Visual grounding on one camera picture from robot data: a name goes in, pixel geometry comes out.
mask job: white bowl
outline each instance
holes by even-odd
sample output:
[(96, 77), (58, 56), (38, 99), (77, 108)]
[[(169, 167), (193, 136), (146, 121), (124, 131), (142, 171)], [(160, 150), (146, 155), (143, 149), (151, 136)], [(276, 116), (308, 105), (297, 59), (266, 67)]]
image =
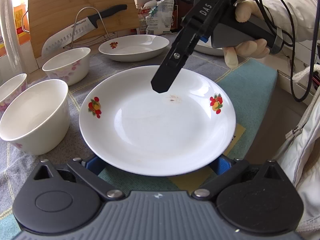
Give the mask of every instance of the white bowl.
[(82, 80), (89, 71), (89, 48), (71, 49), (48, 60), (42, 70), (51, 79), (61, 79), (69, 86)]
[(102, 43), (99, 51), (115, 61), (135, 62), (158, 56), (169, 43), (161, 36), (129, 35)]
[(0, 138), (20, 150), (40, 155), (55, 148), (70, 124), (68, 85), (40, 82), (21, 93), (0, 120)]
[(11, 102), (27, 89), (27, 74), (20, 74), (9, 79), (0, 87), (0, 114), (8, 108)]
[(209, 37), (207, 42), (201, 40), (198, 41), (195, 50), (203, 54), (212, 55), (212, 56), (223, 56), (222, 48), (214, 49), (211, 46), (211, 37)]
[(97, 156), (125, 171), (173, 176), (197, 170), (233, 138), (231, 100), (212, 80), (187, 69), (158, 94), (150, 83), (158, 68), (133, 68), (97, 85), (80, 110), (81, 134)]

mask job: kitchen knife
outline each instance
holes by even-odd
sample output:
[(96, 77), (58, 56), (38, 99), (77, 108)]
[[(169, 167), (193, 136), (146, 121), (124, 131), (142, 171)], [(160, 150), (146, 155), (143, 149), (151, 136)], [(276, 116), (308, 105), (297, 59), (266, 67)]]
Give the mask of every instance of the kitchen knife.
[[(101, 11), (100, 14), (102, 18), (106, 18), (116, 14), (119, 11), (126, 10), (126, 9), (127, 9), (126, 4), (118, 4)], [(79, 39), (83, 35), (87, 34), (88, 32), (94, 29), (97, 29), (98, 19), (100, 19), (100, 17), (99, 17), (99, 14), (96, 13), (78, 21), (76, 23), (76, 32), (75, 32), (74, 41), (76, 39)], [(69, 27), (59, 31), (58, 33), (48, 38), (42, 47), (41, 57), (45, 58), (49, 56), (51, 53), (53, 53), (54, 51), (56, 51), (57, 49), (63, 48), (64, 46), (71, 43), (73, 26), (74, 24), (70, 25)]]

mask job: soy sauce bottle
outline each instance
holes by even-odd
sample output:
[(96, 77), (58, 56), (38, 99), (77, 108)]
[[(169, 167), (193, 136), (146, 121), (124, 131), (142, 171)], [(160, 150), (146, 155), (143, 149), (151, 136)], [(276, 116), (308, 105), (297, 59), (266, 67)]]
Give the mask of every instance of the soy sauce bottle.
[(171, 30), (171, 32), (178, 31), (178, 1), (177, 0), (174, 0), (170, 30)]

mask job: fruit pattern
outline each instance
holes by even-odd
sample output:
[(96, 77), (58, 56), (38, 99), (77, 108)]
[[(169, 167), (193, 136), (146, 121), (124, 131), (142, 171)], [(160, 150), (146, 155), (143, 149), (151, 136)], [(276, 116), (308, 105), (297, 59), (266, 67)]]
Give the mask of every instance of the fruit pattern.
[(95, 97), (94, 99), (91, 99), (91, 102), (89, 103), (88, 112), (92, 113), (93, 116), (97, 116), (97, 118), (100, 118), (101, 115), (101, 105), (99, 103), (99, 98)]
[(118, 46), (117, 42), (110, 43), (110, 47), (113, 48), (113, 49), (115, 49), (117, 46)]
[(223, 100), (220, 94), (214, 95), (214, 97), (210, 97), (210, 106), (212, 106), (212, 110), (216, 112), (216, 114), (221, 113), (221, 108), (223, 107)]

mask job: hand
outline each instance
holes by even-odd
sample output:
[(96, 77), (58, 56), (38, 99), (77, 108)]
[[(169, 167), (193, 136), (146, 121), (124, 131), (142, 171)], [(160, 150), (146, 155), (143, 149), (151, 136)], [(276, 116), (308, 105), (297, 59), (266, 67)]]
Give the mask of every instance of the hand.
[[(253, 0), (245, 0), (239, 3), (236, 8), (236, 20), (238, 22), (246, 22), (250, 19), (251, 15), (263, 19), (262, 13)], [(238, 57), (253, 57), (263, 58), (270, 53), (270, 49), (266, 48), (267, 41), (260, 39), (256, 41), (245, 41), (236, 46), (235, 48), (223, 48), (224, 59), (229, 68), (236, 68), (238, 66)]]

